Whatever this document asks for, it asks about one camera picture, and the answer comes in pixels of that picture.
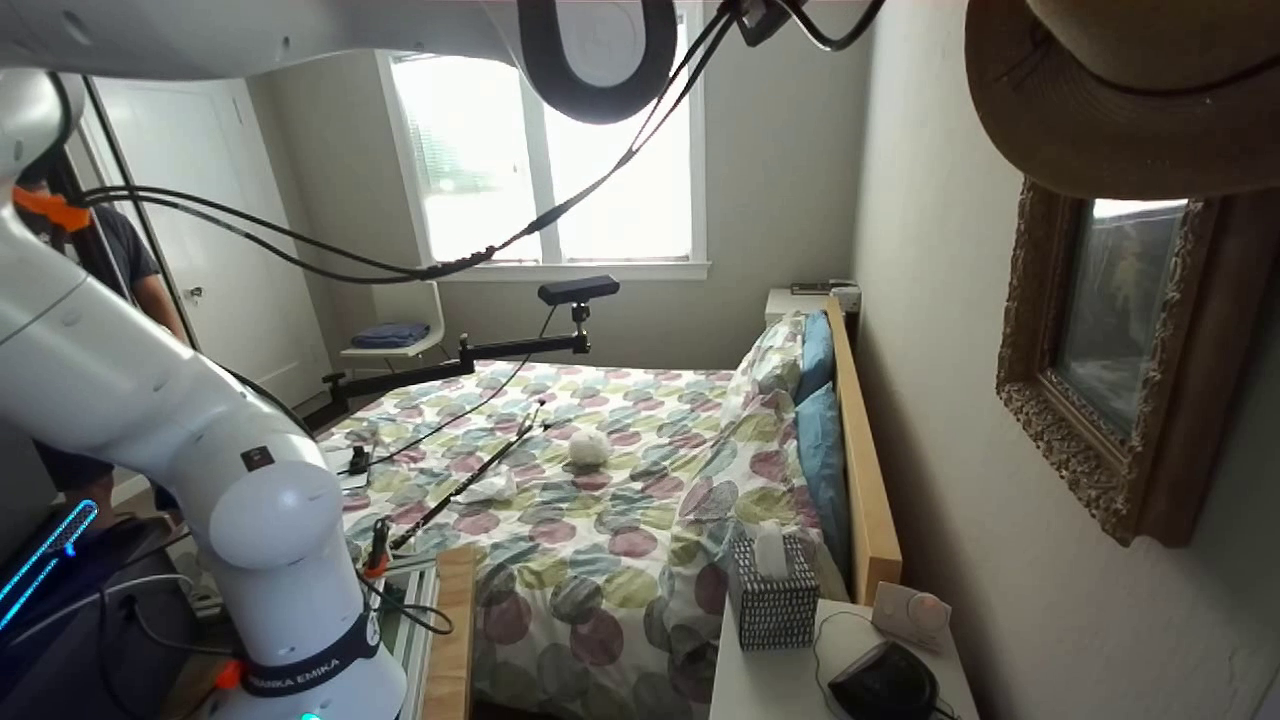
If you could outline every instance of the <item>box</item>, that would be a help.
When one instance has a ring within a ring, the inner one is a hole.
[[[729,600],[739,647],[811,642],[816,617],[816,550],[801,536],[785,536],[786,574],[756,571],[752,541],[734,541],[722,556]]]

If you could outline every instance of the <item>wooden bed frame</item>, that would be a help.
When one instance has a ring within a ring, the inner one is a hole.
[[[845,460],[848,460],[848,514],[852,514],[852,578],[854,603],[870,603],[876,589],[904,574],[904,546],[896,541],[887,486],[876,456],[876,437],[868,421],[862,383],[852,358],[852,317],[834,297],[828,297],[828,325],[834,345],[834,395],[845,424]]]

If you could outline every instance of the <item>robotic arm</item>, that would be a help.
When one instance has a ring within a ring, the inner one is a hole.
[[[161,478],[210,556],[246,651],[214,714],[394,714],[320,447],[202,356],[42,247],[8,179],[73,123],[40,68],[243,74],[341,46],[499,56],[583,121],[645,106],[672,0],[0,0],[0,417]]]

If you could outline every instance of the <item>wall mirror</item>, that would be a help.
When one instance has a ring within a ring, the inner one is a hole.
[[[996,393],[1108,536],[1189,543],[1274,229],[1230,201],[1021,205]]]

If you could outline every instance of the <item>patterned bedspread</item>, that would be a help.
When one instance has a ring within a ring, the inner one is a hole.
[[[760,519],[816,526],[786,431],[786,370],[512,370],[481,365],[462,378],[401,386],[320,447],[401,447],[346,496],[394,506],[405,526],[534,410],[534,431],[409,543],[416,561],[488,546],[475,686],[508,708],[589,720],[702,714],[722,609],[718,550]],[[503,378],[492,403],[437,431]],[[613,443],[597,473],[569,462],[583,431]]]

